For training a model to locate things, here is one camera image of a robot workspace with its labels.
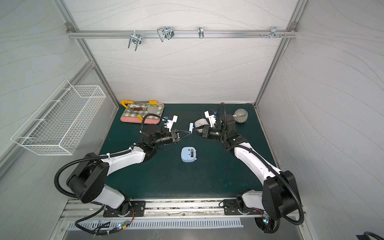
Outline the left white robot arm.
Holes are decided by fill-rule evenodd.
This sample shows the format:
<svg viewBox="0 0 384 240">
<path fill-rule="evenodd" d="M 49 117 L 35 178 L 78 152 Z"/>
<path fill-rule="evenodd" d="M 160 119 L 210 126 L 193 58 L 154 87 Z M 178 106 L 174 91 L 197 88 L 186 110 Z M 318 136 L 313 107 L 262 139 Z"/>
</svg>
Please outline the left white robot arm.
<svg viewBox="0 0 384 240">
<path fill-rule="evenodd" d="M 98 203 L 121 212 L 128 211 L 131 203 L 120 191 L 106 184 L 107 177 L 131 165 L 148 161 L 161 145 L 182 140 L 179 130 L 169 132 L 143 132 L 140 141 L 129 149 L 112 155 L 91 156 L 79 163 L 67 179 L 67 187 L 82 203 Z"/>
</svg>

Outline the white alarm clock back up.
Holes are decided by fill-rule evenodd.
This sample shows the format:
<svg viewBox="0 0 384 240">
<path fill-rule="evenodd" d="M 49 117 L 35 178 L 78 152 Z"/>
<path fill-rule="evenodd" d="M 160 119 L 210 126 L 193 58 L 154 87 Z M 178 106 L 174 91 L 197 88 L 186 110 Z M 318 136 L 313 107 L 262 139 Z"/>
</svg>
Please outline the white alarm clock back up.
<svg viewBox="0 0 384 240">
<path fill-rule="evenodd" d="M 195 121 L 194 125 L 195 125 L 196 131 L 199 134 L 202 134 L 204 131 L 204 127 L 209 126 L 209 123 L 206 119 L 199 119 L 199 120 Z"/>
</svg>

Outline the blue white alarm clock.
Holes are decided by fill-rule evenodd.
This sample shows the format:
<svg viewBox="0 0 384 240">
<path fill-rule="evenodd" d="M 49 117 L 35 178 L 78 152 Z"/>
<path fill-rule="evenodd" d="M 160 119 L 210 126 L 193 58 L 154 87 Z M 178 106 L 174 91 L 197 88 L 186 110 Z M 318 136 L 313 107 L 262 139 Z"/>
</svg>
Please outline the blue white alarm clock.
<svg viewBox="0 0 384 240">
<path fill-rule="evenodd" d="M 190 158 L 190 151 L 194 152 L 194 158 Z M 181 159 L 184 163 L 193 163 L 197 160 L 197 150 L 194 147 L 184 147 L 181 150 Z"/>
</svg>

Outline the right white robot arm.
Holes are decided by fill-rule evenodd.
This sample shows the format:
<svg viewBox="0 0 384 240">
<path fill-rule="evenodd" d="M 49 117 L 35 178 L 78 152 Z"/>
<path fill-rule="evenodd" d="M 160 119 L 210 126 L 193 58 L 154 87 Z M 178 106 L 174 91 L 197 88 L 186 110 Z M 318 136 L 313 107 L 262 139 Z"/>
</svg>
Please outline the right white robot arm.
<svg viewBox="0 0 384 240">
<path fill-rule="evenodd" d="M 247 191 L 241 195 L 247 208 L 264 210 L 274 221 L 283 218 L 294 225 L 304 222 L 296 179 L 290 171 L 283 172 L 270 164 L 235 130 L 225 131 L 207 124 L 197 127 L 195 131 L 205 139 L 218 140 L 226 151 L 232 152 L 258 178 L 263 192 Z"/>
</svg>

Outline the blue clock battery cover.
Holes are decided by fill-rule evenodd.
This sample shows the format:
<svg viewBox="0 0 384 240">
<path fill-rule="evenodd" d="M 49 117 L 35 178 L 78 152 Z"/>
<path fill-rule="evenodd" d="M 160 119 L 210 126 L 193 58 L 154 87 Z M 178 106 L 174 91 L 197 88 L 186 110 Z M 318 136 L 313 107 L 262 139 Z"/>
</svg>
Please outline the blue clock battery cover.
<svg viewBox="0 0 384 240">
<path fill-rule="evenodd" d="M 193 133 L 193 129 L 194 129 L 194 124 L 193 123 L 190 123 L 189 125 L 189 132 L 192 134 Z"/>
</svg>

